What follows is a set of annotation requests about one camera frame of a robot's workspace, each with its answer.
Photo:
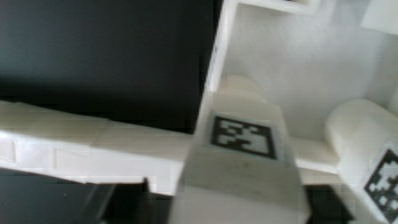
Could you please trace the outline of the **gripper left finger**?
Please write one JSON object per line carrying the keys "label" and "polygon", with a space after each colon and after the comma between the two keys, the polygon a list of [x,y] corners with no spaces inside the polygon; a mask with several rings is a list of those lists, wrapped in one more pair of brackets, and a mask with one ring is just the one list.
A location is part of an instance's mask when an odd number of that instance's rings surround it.
{"label": "gripper left finger", "polygon": [[76,224],[152,224],[149,183],[104,185]]}

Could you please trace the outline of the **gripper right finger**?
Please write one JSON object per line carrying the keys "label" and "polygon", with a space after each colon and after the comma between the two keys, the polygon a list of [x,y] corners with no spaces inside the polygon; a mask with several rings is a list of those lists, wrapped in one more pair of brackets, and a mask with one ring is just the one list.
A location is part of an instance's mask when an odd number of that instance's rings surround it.
{"label": "gripper right finger", "polygon": [[307,224],[348,224],[353,215],[328,185],[305,186],[310,217]]}

